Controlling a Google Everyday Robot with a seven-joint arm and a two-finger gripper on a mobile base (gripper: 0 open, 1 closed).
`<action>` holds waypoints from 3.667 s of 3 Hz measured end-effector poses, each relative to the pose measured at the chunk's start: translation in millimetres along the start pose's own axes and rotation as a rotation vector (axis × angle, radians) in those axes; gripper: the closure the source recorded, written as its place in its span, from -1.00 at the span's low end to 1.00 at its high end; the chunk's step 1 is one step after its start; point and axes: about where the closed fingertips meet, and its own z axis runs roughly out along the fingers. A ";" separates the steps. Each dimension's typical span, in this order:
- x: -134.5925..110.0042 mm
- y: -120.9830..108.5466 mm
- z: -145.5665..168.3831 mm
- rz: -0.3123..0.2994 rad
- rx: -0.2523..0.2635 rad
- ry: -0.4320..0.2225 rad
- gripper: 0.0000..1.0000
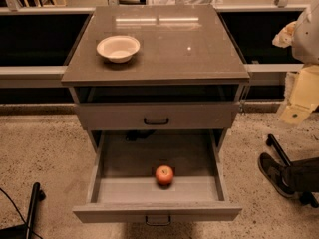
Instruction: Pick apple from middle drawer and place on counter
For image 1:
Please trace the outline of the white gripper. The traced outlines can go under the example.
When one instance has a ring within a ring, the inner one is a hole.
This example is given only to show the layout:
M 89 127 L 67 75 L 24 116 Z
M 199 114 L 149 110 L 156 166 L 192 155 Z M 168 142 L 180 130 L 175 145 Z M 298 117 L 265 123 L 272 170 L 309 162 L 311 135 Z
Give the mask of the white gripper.
M 272 40 L 279 48 L 292 45 L 296 22 L 283 27 Z M 297 73 L 288 72 L 285 78 L 284 102 L 278 109 L 279 120 L 299 125 L 319 107 L 319 66 L 306 65 Z

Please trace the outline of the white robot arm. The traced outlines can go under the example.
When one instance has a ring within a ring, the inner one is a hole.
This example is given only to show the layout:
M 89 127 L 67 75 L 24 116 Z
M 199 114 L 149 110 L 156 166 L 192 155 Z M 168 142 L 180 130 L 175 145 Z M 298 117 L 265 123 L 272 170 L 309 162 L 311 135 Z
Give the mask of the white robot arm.
M 303 63 L 297 73 L 286 75 L 284 103 L 279 119 L 299 125 L 319 107 L 319 1 L 315 0 L 298 19 L 287 24 L 272 40 L 280 48 L 292 48 L 292 56 Z

